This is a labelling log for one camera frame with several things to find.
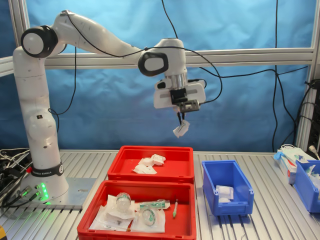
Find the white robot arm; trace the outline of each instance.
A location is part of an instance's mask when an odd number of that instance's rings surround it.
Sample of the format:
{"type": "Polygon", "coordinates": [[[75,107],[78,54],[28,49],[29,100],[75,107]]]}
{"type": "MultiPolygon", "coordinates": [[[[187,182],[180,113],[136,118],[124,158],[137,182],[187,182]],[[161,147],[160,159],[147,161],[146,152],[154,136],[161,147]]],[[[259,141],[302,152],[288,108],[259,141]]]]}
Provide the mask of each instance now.
{"type": "Polygon", "coordinates": [[[30,194],[37,191],[39,196],[34,202],[38,203],[60,197],[68,190],[56,122],[48,112],[45,73],[45,59],[61,53],[67,44],[92,53],[125,57],[146,76],[164,73],[165,79],[155,85],[156,108],[175,107],[185,113],[198,110],[199,103],[206,100],[203,84],[188,83],[185,50],[178,39],[162,39],[155,47],[141,50],[91,19],[68,10],[58,14],[52,26],[29,28],[21,37],[22,46],[13,52],[13,69],[32,156],[31,174],[23,179],[20,188],[30,187],[30,194]]]}

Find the metal plate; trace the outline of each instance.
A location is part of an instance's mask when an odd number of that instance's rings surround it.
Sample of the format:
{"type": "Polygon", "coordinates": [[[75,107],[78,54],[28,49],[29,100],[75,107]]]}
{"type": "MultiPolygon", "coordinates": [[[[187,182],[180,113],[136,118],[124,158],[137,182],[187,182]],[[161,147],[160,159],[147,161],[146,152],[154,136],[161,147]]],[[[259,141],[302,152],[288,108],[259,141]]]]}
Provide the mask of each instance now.
{"type": "MultiPolygon", "coordinates": [[[[77,226],[118,151],[62,150],[67,177],[97,178],[83,210],[11,208],[0,215],[9,240],[77,240],[77,226]]],[[[197,240],[320,240],[320,214],[305,209],[272,153],[194,152],[197,240]],[[203,191],[201,161],[236,160],[254,190],[247,217],[211,214],[203,191]]]]}
{"type": "Polygon", "coordinates": [[[86,203],[91,188],[96,182],[96,178],[77,178],[67,177],[69,184],[68,191],[60,197],[48,201],[46,204],[30,204],[29,208],[46,208],[51,205],[52,208],[64,210],[81,210],[86,203]]]}

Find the metal table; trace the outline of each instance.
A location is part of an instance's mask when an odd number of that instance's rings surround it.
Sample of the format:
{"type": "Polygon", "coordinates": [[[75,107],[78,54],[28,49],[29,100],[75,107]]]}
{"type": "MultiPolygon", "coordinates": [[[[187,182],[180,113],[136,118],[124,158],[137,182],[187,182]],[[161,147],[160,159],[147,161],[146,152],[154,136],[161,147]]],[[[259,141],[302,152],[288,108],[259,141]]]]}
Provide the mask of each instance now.
{"type": "MultiPolygon", "coordinates": [[[[76,240],[77,226],[115,158],[116,150],[61,150],[68,177],[97,178],[84,210],[19,207],[1,212],[9,240],[76,240]]],[[[309,214],[271,153],[194,152],[198,240],[320,240],[320,214],[309,214]],[[202,189],[201,161],[236,160],[254,189],[253,213],[215,217],[202,189]]]]}

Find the blue curtain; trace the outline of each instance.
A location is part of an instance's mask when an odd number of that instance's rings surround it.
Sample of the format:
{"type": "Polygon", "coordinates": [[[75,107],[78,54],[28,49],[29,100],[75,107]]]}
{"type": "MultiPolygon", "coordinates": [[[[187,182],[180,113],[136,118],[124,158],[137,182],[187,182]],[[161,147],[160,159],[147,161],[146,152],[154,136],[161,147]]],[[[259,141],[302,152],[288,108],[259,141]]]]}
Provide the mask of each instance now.
{"type": "MultiPolygon", "coordinates": [[[[120,39],[139,48],[161,38],[174,37],[160,0],[27,1],[31,26],[50,25],[64,9],[85,15],[120,39]]],[[[275,0],[165,0],[179,38],[192,50],[273,48],[275,0]]],[[[278,47],[310,47],[315,0],[280,1],[278,47]]],[[[11,24],[10,17],[0,20],[11,24]]],[[[72,53],[69,46],[66,53],[72,53]]],[[[283,73],[304,66],[280,65],[283,73]]],[[[218,67],[222,76],[257,72],[274,66],[218,67]]],[[[63,112],[74,89],[74,70],[47,70],[51,107],[63,112]]],[[[307,69],[280,76],[287,109],[295,117],[304,94],[307,69]]],[[[223,91],[200,111],[187,114],[189,131],[177,139],[179,124],[172,109],[154,109],[154,84],[163,76],[146,77],[138,69],[77,71],[77,90],[69,111],[60,116],[61,149],[119,149],[122,145],[189,146],[198,151],[270,152],[275,119],[272,109],[273,72],[223,79],[223,91]]],[[[188,78],[207,80],[207,100],[220,91],[219,79],[199,68],[189,68],[188,78]]],[[[0,79],[0,146],[27,146],[17,90],[12,76],[0,79]]],[[[277,85],[275,109],[279,147],[293,130],[277,85]]]]}

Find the white packaging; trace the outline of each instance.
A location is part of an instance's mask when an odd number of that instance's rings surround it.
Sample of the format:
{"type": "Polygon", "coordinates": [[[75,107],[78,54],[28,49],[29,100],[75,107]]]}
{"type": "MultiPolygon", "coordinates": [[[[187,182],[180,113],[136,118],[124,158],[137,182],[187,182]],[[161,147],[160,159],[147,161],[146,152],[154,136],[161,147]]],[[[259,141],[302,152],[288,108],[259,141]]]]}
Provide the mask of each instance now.
{"type": "Polygon", "coordinates": [[[161,160],[162,162],[164,162],[166,160],[166,158],[164,156],[160,156],[158,154],[153,154],[151,159],[153,159],[153,160],[155,160],[155,159],[161,160]]]}
{"type": "Polygon", "coordinates": [[[160,160],[160,159],[153,159],[152,163],[158,166],[161,166],[164,164],[164,161],[160,160]]]}
{"type": "Polygon", "coordinates": [[[230,203],[231,201],[229,198],[226,197],[219,197],[219,203],[230,203]]]}
{"type": "Polygon", "coordinates": [[[176,127],[173,130],[174,135],[179,138],[185,135],[185,133],[189,130],[190,123],[186,120],[181,121],[181,125],[176,127]]]}
{"type": "Polygon", "coordinates": [[[156,174],[157,171],[154,170],[152,166],[145,166],[143,164],[138,164],[135,166],[135,168],[132,170],[137,174],[156,174]]]}
{"type": "Polygon", "coordinates": [[[220,186],[217,185],[215,189],[219,192],[219,199],[220,198],[227,198],[229,200],[234,199],[234,188],[231,186],[220,186]]]}
{"type": "Polygon", "coordinates": [[[89,229],[126,232],[133,218],[121,219],[107,213],[106,206],[101,206],[89,229]]]}
{"type": "Polygon", "coordinates": [[[297,165],[283,155],[280,156],[279,160],[276,161],[279,164],[279,167],[283,175],[286,177],[288,183],[294,184],[297,174],[297,165]]]}
{"type": "Polygon", "coordinates": [[[131,225],[131,232],[143,232],[143,233],[164,233],[166,224],[165,212],[157,209],[151,209],[155,215],[155,222],[152,226],[146,225],[142,214],[144,210],[137,211],[135,213],[135,218],[131,225]]]}
{"type": "Polygon", "coordinates": [[[152,167],[154,165],[154,160],[152,158],[146,157],[146,158],[142,158],[138,164],[143,164],[146,167],[149,167],[149,166],[152,167]]]}
{"type": "Polygon", "coordinates": [[[135,201],[131,201],[130,207],[125,212],[120,212],[116,205],[117,197],[108,195],[108,200],[106,202],[106,212],[112,216],[121,219],[133,219],[135,217],[135,201]]]}
{"type": "Polygon", "coordinates": [[[306,154],[304,151],[302,151],[301,148],[298,148],[298,147],[283,148],[282,152],[287,159],[292,161],[293,164],[296,164],[296,160],[298,160],[302,164],[307,164],[308,160],[316,160],[312,156],[306,154]]]}

